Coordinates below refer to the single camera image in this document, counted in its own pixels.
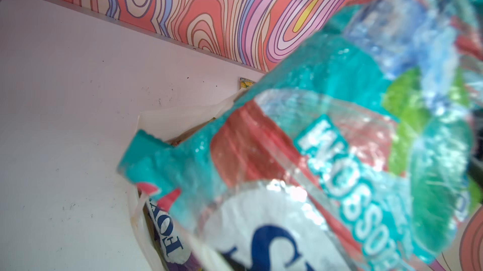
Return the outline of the illustrated paper gift bag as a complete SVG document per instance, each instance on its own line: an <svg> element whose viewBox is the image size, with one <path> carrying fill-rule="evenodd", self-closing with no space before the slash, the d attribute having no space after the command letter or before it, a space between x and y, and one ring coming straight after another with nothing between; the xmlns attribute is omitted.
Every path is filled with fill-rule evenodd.
<svg viewBox="0 0 483 271"><path fill-rule="evenodd" d="M247 90L240 89L234 95L209 106L169 107L155 111L142 112L138 117L137 130L144 130L149 135L167 143L187 136L213 118L220 117L230 109ZM148 220L146 201L148 197L131 186L127 190L127 205L134 237L151 270L167 270L167 263L162 257L160 247L153 237L153 224ZM195 236L181 230L181 236L192 248L192 254L198 259L203 270L241 270L223 258L218 252L208 248Z"/></svg>

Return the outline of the teal Fox's mint blossom bag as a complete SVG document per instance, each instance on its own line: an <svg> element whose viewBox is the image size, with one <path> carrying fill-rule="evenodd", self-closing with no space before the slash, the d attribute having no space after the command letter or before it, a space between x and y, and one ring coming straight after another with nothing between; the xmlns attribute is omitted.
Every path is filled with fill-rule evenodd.
<svg viewBox="0 0 483 271"><path fill-rule="evenodd" d="M356 0L223 114L119 173L245 270L415 270L482 184L482 0Z"/></svg>

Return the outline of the purple Fox's berries bag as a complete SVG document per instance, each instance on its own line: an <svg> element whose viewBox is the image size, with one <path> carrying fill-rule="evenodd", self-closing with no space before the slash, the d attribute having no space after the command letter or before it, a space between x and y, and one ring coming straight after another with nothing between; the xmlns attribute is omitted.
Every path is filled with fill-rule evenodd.
<svg viewBox="0 0 483 271"><path fill-rule="evenodd" d="M152 199L148 200L146 208L153 228L154 244L159 248L167 270L203 270L171 216Z"/></svg>

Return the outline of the green Fox's bag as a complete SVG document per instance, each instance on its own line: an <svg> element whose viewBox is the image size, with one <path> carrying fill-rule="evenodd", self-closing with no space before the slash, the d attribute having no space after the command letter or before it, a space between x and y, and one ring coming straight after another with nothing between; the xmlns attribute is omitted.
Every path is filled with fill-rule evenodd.
<svg viewBox="0 0 483 271"><path fill-rule="evenodd" d="M239 89L248 89L255 84L254 81L240 77L238 80Z"/></svg>

